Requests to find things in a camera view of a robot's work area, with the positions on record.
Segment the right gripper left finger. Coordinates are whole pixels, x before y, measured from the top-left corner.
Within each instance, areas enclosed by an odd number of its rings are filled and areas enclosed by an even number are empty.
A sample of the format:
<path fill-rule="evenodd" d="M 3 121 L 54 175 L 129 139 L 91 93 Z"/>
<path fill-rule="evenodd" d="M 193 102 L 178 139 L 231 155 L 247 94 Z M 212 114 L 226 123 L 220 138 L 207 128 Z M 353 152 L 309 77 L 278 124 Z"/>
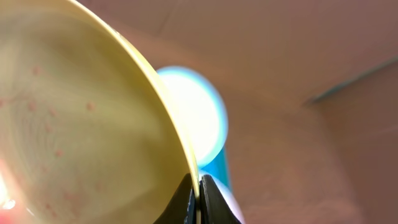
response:
<path fill-rule="evenodd" d="M 196 200 L 192 178 L 186 174 L 154 224 L 196 224 Z"/>

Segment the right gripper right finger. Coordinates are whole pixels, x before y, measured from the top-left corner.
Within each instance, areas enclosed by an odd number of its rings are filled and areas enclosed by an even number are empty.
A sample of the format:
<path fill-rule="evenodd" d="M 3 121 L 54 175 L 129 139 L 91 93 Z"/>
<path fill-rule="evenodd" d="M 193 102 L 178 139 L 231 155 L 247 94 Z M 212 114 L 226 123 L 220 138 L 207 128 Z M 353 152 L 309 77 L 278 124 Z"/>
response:
<path fill-rule="evenodd" d="M 201 222 L 204 224 L 241 224 L 210 175 L 201 178 L 200 211 Z"/>

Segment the yellow-green plastic plate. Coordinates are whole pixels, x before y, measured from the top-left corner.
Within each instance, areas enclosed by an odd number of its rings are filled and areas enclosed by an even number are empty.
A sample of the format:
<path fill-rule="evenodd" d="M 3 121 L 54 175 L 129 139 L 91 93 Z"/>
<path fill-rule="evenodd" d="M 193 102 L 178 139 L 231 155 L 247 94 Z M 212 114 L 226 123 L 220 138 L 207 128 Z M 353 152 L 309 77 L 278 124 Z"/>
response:
<path fill-rule="evenodd" d="M 77 1 L 1 1 L 1 222 L 154 223 L 190 138 L 156 71 Z"/>

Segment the white plastic plate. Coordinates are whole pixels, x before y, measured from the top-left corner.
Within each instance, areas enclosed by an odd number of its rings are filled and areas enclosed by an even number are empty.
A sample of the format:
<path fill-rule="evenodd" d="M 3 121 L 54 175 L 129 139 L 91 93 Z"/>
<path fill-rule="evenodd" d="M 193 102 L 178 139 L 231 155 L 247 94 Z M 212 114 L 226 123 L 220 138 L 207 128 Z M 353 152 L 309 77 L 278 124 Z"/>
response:
<path fill-rule="evenodd" d="M 224 183 L 222 183 L 222 181 L 218 180 L 214 175 L 206 171 L 200 170 L 199 177 L 203 177 L 204 175 L 210 175 L 213 178 L 215 184 L 220 190 L 223 198 L 225 199 L 228 207 L 231 209 L 234 216 L 240 221 L 241 224 L 246 224 L 241 208 L 229 188 Z"/>

